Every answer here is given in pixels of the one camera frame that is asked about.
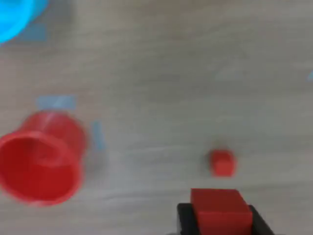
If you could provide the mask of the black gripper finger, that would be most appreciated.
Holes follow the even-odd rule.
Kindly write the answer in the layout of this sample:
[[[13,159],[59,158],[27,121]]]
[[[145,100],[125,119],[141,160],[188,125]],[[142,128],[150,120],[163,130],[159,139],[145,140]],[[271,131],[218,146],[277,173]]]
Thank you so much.
[[[177,205],[177,234],[200,234],[196,216],[191,203],[179,203]]]
[[[266,221],[262,218],[259,212],[253,205],[249,205],[252,212],[252,235],[275,235],[273,230],[269,227]]]

